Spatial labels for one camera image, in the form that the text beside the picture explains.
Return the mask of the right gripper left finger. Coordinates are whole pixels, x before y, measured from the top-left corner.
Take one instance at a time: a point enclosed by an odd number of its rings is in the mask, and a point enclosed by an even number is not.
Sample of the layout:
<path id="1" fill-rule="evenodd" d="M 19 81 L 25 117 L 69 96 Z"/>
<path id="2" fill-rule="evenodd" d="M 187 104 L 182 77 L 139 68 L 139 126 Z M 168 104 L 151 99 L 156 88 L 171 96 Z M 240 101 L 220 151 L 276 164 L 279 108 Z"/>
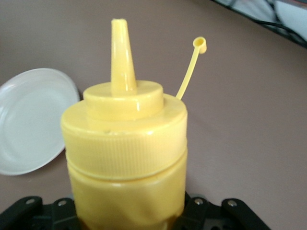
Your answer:
<path id="1" fill-rule="evenodd" d="M 74 201 L 61 198 L 43 204 L 39 196 L 19 199 L 0 214 L 2 230 L 79 230 Z"/>

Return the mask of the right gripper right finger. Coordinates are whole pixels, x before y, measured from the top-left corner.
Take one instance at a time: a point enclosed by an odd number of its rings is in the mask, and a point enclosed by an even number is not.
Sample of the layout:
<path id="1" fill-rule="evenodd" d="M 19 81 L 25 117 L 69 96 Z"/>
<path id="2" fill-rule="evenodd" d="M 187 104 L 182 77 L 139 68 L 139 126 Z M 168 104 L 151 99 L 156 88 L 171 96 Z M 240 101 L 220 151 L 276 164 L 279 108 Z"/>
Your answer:
<path id="1" fill-rule="evenodd" d="M 242 200 L 227 198 L 220 206 L 185 194 L 185 208 L 176 219 L 177 230 L 268 230 L 263 220 Z"/>

